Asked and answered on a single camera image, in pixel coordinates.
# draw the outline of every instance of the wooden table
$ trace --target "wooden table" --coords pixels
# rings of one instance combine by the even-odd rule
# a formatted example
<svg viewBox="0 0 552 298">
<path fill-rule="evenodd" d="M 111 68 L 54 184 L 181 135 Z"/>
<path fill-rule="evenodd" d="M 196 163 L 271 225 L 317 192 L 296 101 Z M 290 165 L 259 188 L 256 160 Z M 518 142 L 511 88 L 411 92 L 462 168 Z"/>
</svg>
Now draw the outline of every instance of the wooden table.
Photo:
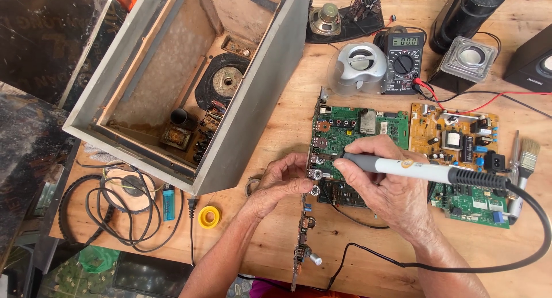
<svg viewBox="0 0 552 298">
<path fill-rule="evenodd" d="M 331 1 L 338 7 L 347 6 L 350 0 L 314 0 L 315 6 Z M 396 14 L 397 22 L 393 25 L 418 26 L 429 32 L 431 23 L 437 16 L 446 0 L 382 0 L 384 17 Z M 552 22 L 552 0 L 506 0 L 506 2 L 483 25 L 482 31 L 491 32 L 502 40 L 502 53 L 491 69 L 490 76 L 483 84 L 473 90 L 492 91 L 526 91 L 504 82 L 501 75 L 514 53 L 515 49 L 526 40 L 533 37 Z M 476 40 L 494 45 L 494 40 L 484 34 L 478 34 Z M 328 62 L 335 53 L 335 48 L 328 45 L 305 45 L 303 58 L 294 75 L 282 93 L 279 103 L 274 109 L 272 118 L 266 126 L 257 149 L 251 157 L 249 165 L 234 189 L 219 191 L 200 198 L 198 210 L 209 204 L 217 206 L 223 215 L 221 224 L 216 228 L 204 230 L 194 224 L 194 255 L 201 258 L 217 241 L 233 215 L 245 202 L 244 185 L 251 176 L 262 174 L 266 164 L 274 159 L 295 151 L 306 152 L 311 138 L 311 119 L 313 108 L 322 85 L 327 85 L 326 71 Z M 426 45 L 423 55 L 423 68 L 426 78 L 428 69 L 436 62 L 435 55 Z M 452 94 L 437 90 L 441 99 Z M 534 107 L 552 112 L 548 98 L 538 95 L 514 95 L 515 98 Z M 487 102 L 491 95 L 464 95 L 447 103 L 446 107 L 459 110 L 469 110 Z M 381 111 L 410 110 L 413 102 L 419 101 L 417 96 L 382 96 L 358 95 L 341 98 L 333 96 L 330 105 L 370 107 Z M 552 179 L 546 172 L 552 170 L 552 164 L 545 161 L 552 157 L 549 146 L 552 134 L 547 132 L 550 119 L 526 109 L 508 99 L 497 99 L 482 111 L 492 112 L 500 116 L 500 150 L 509 159 L 515 130 L 520 130 L 522 136 L 538 140 L 542 149 L 539 154 L 535 173 L 529 179 L 527 190 L 552 215 Z M 81 163 L 99 164 L 88 158 L 88 154 L 80 149 L 77 159 Z M 68 184 L 85 174 L 97 172 L 84 169 L 77 165 L 68 180 Z M 73 234 L 77 240 L 84 242 L 96 230 L 96 226 L 85 213 L 83 202 L 88 189 L 93 182 L 82 185 L 73 195 L 68 215 Z M 412 247 L 398 234 L 391 230 L 372 230 L 359 226 L 336 213 L 330 205 L 316 203 L 314 197 L 308 198 L 313 203 L 310 215 L 317 220 L 316 227 L 308 232 L 308 245 L 322 257 L 321 266 L 305 262 L 299 283 L 316 287 L 326 287 L 329 277 L 338 268 L 344 246 L 349 242 L 365 245 L 391 258 L 402 262 L 415 260 Z M 510 263 L 532 254 L 542 243 L 542 226 L 535 213 L 528 207 L 523 210 L 522 217 L 510 230 L 469 224 L 446 219 L 439 209 L 430 207 L 434 217 L 447 238 L 472 266 L 495 266 Z M 261 222 L 251 245 L 247 250 L 240 272 L 291 281 L 293 251 L 296 243 L 298 219 L 300 215 L 299 195 L 282 200 L 273 213 Z M 373 214 L 366 210 L 348 208 L 347 212 L 359 220 L 375 222 Z M 136 233 L 143 230 L 146 215 L 134 218 Z M 112 223 L 125 233 L 128 228 L 126 215 L 115 213 Z M 142 247 L 154 246 L 162 242 L 172 231 L 172 225 L 163 225 L 156 237 L 143 243 Z M 162 249 L 149 255 L 165 259 L 190 262 L 189 219 L 184 218 L 177 234 Z M 52 236 L 61 237 L 59 228 L 53 226 Z M 108 234 L 102 234 L 94 243 L 108 248 L 132 252 Z M 514 271 L 481 274 L 480 278 L 492 297 L 548 297 L 552 291 L 552 253 L 530 266 Z M 347 293 L 355 293 L 373 298 L 379 297 L 421 297 L 423 292 L 419 284 L 416 269 L 399 268 L 367 252 L 350 249 L 345 267 L 332 289 Z"/>
</svg>

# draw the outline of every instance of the rubber belt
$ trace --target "rubber belt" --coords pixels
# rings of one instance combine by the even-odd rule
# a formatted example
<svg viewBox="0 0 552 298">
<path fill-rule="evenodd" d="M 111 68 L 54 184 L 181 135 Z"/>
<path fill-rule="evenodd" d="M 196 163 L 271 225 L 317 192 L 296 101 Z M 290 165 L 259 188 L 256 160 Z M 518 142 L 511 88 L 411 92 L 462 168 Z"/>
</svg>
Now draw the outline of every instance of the rubber belt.
<svg viewBox="0 0 552 298">
<path fill-rule="evenodd" d="M 69 228 L 69 223 L 67 222 L 67 205 L 68 205 L 68 202 L 69 202 L 68 199 L 73 194 L 73 191 L 81 183 L 86 182 L 87 180 L 91 180 L 91 179 L 95 179 L 95 180 L 100 181 L 101 180 L 101 175 L 95 175 L 95 174 L 85 175 L 85 176 L 79 178 L 78 180 L 74 181 L 71 185 L 69 185 L 67 190 L 65 190 L 64 195 L 61 196 L 60 205 L 57 209 L 57 212 L 58 212 L 57 222 L 58 222 L 59 227 L 60 227 L 61 236 L 63 236 L 63 238 L 67 242 L 69 242 L 69 244 L 71 244 L 71 245 L 76 244 L 77 241 L 73 237 L 73 235 L 71 233 L 71 229 Z M 109 207 L 107 208 L 106 215 L 103 219 L 103 221 L 105 223 L 108 223 L 111 220 L 111 217 L 113 216 L 114 211 L 115 211 L 115 207 L 113 205 L 109 204 Z M 98 230 L 96 230 L 96 232 L 94 232 L 94 234 L 86 241 L 85 245 L 88 245 L 88 244 L 92 243 L 94 240 L 96 240 L 102 232 L 103 232 L 103 229 L 98 228 Z"/>
</svg>

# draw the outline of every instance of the digital multimeter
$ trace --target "digital multimeter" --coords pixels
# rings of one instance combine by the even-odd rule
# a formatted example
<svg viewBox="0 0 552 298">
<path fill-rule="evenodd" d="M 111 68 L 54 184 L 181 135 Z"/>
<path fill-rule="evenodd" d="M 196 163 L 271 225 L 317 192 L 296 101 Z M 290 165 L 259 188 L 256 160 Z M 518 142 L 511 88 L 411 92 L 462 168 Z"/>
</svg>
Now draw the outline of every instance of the digital multimeter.
<svg viewBox="0 0 552 298">
<path fill-rule="evenodd" d="M 398 27 L 383 34 L 387 56 L 387 88 L 382 94 L 417 94 L 412 80 L 420 76 L 424 33 L 408 33 Z"/>
</svg>

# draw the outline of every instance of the plastic bag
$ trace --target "plastic bag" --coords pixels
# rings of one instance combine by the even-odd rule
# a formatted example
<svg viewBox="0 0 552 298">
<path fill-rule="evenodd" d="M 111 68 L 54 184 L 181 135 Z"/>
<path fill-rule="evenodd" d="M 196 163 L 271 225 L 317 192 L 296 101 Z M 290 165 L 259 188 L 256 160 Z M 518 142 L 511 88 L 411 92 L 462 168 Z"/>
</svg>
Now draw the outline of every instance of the plastic bag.
<svg viewBox="0 0 552 298">
<path fill-rule="evenodd" d="M 78 262 L 88 273 L 100 273 L 111 269 L 120 251 L 89 245 L 78 255 Z"/>
</svg>

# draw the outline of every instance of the paint brush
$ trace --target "paint brush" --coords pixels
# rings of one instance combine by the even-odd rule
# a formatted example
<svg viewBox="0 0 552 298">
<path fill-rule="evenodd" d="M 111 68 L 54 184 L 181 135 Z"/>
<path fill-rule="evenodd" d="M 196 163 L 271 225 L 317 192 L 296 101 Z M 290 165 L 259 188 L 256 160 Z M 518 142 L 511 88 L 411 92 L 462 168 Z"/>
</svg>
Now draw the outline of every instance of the paint brush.
<svg viewBox="0 0 552 298">
<path fill-rule="evenodd" d="M 520 157 L 520 166 L 518 168 L 518 187 L 525 190 L 527 186 L 527 179 L 535 171 L 536 158 L 541 151 L 540 144 L 534 139 L 522 138 L 521 139 L 521 157 Z M 515 224 L 515 221 L 518 220 L 521 213 L 521 208 L 523 206 L 523 199 L 517 197 L 515 200 L 511 201 L 508 205 L 508 222 L 510 226 Z"/>
</svg>

